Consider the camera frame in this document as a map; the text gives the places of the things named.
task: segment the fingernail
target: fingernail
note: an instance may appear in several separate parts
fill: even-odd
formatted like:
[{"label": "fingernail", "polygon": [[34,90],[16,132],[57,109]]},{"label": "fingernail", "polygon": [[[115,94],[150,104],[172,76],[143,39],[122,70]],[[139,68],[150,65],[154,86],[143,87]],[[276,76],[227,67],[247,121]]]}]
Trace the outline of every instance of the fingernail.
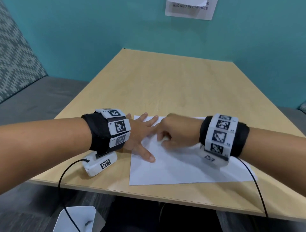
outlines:
[{"label": "fingernail", "polygon": [[150,158],[149,158],[149,162],[150,162],[150,163],[153,163],[154,161],[155,161],[154,156],[150,156]]}]

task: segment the patterned upholstery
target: patterned upholstery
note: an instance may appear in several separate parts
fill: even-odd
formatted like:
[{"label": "patterned upholstery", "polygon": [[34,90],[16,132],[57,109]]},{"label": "patterned upholstery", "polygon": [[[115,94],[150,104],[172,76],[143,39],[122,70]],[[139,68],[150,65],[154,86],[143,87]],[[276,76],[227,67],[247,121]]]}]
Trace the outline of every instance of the patterned upholstery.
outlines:
[{"label": "patterned upholstery", "polygon": [[46,75],[0,0],[0,103]]},{"label": "patterned upholstery", "polygon": [[299,110],[303,111],[306,114],[306,101],[300,105]]}]

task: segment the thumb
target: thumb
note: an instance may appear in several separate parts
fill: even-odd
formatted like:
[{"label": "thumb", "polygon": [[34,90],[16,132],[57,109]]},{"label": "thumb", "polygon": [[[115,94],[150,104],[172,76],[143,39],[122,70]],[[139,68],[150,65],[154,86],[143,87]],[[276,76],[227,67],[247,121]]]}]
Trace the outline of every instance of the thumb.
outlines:
[{"label": "thumb", "polygon": [[153,163],[155,161],[155,157],[149,152],[143,145],[139,144],[137,147],[133,149],[138,155],[140,155],[144,160]]},{"label": "thumb", "polygon": [[174,148],[178,148],[180,145],[176,142],[174,142],[173,140],[165,140],[162,142],[162,146],[167,149],[174,149]]}]

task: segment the forearm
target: forearm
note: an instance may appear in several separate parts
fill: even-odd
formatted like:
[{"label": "forearm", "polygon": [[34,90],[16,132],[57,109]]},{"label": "forearm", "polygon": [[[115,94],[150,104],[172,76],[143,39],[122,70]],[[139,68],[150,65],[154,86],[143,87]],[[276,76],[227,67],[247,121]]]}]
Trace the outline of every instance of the forearm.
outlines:
[{"label": "forearm", "polygon": [[240,158],[306,196],[306,138],[250,128]]},{"label": "forearm", "polygon": [[90,145],[91,131],[82,118],[0,126],[0,194]]}]

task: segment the paper sign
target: paper sign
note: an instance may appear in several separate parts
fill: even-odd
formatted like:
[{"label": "paper sign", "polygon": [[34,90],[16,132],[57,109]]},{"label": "paper sign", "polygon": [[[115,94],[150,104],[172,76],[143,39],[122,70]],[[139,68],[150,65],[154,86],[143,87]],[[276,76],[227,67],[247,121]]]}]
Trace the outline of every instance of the paper sign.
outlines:
[{"label": "paper sign", "polygon": [[149,163],[132,153],[130,185],[253,181],[243,163],[235,157],[230,157],[229,164],[225,167],[211,166],[211,162],[206,158],[209,153],[200,149],[200,144],[167,151],[154,135],[145,138],[142,145],[155,156],[156,161]]},{"label": "paper sign", "polygon": [[166,16],[211,20],[218,0],[208,0],[205,6],[192,6],[177,2],[166,2]]},{"label": "paper sign", "polygon": [[180,4],[187,4],[191,6],[206,6],[207,0],[171,0]]}]

